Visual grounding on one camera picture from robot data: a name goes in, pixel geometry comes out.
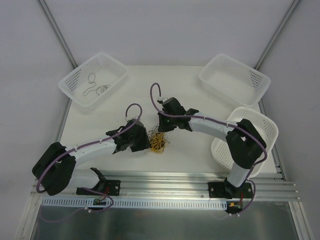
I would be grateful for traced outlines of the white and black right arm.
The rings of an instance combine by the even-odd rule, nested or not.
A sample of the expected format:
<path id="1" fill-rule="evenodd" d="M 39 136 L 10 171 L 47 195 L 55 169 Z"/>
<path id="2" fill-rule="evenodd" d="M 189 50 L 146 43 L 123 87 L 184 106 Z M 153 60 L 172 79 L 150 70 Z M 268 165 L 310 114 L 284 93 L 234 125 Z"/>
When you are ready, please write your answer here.
<path id="1" fill-rule="evenodd" d="M 267 144 L 248 119 L 228 123 L 205 116 L 197 109 L 185 108 L 175 98 L 159 97 L 157 102 L 160 132 L 170 132 L 176 128 L 189 132 L 203 133 L 225 142 L 228 146 L 233 166 L 216 194 L 221 198 L 232 199 L 238 196 L 251 174 L 257 160 L 266 160 Z"/>

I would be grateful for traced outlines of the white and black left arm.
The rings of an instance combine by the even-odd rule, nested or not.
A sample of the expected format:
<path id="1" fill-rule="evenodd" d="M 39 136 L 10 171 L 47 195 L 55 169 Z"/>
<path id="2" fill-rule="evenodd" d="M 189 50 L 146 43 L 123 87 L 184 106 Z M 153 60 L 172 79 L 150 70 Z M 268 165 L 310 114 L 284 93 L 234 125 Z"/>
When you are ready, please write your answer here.
<path id="1" fill-rule="evenodd" d="M 112 180 L 107 180 L 95 167 L 79 169 L 79 166 L 99 157 L 111 156 L 127 149 L 131 152 L 150 148 L 145 126 L 131 119 L 125 126 L 106 132 L 104 136 L 80 146 L 64 146 L 52 143 L 31 172 L 40 182 L 43 192 L 50 196 L 61 193 L 67 187 L 75 187 L 77 195 L 119 195 Z"/>

